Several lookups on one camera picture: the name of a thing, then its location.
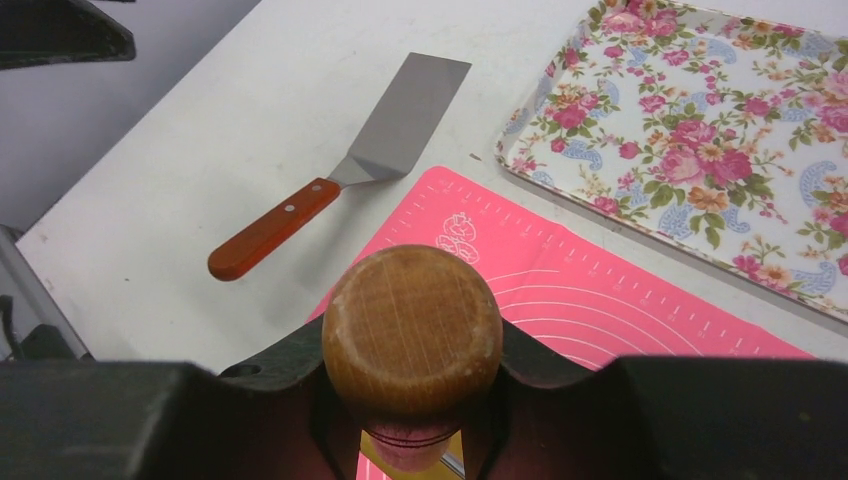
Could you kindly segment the wooden rolling pin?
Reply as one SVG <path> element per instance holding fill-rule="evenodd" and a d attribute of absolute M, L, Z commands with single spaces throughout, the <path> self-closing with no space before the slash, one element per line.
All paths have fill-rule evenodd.
<path fill-rule="evenodd" d="M 436 465 L 495 381 L 503 321 L 484 278 L 426 245 L 376 251 L 327 302 L 323 361 L 335 393 L 388 466 Z"/>

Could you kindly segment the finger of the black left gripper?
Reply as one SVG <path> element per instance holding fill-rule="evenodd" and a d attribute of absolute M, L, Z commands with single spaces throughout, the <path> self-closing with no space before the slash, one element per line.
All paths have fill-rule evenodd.
<path fill-rule="evenodd" d="M 89 1 L 1 3 L 1 69 L 131 61 L 133 33 Z"/>

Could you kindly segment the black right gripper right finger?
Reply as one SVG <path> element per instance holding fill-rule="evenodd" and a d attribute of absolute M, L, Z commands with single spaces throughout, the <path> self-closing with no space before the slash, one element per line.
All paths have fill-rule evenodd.
<path fill-rule="evenodd" d="M 847 366 L 622 356 L 597 371 L 511 323 L 461 432 L 470 479 L 843 479 Z"/>

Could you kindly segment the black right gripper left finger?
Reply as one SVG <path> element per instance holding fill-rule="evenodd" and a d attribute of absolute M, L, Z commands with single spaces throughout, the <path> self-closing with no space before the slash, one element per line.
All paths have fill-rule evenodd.
<path fill-rule="evenodd" d="M 192 363 L 1 366 L 5 479 L 352 479 L 360 430 L 320 319 L 220 374 Z"/>

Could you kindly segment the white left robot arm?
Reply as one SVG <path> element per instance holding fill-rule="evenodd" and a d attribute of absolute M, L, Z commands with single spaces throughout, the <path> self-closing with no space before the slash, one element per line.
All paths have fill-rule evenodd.
<path fill-rule="evenodd" d="M 1 69 L 131 61 L 132 32 L 90 1 L 3 1 Z M 89 349 L 1 226 L 1 360 L 89 359 Z"/>

